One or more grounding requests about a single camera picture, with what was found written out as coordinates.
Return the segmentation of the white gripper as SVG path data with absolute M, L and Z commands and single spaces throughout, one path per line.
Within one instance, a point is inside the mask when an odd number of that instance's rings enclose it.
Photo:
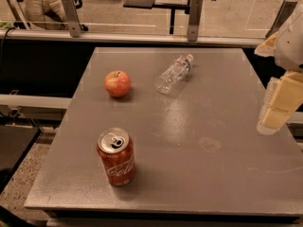
M 297 4 L 278 32 L 259 44 L 254 53 L 274 56 L 276 65 L 287 70 L 280 79 L 268 82 L 258 116 L 257 131 L 272 135 L 303 104 L 303 74 L 298 73 L 303 71 L 303 4 Z

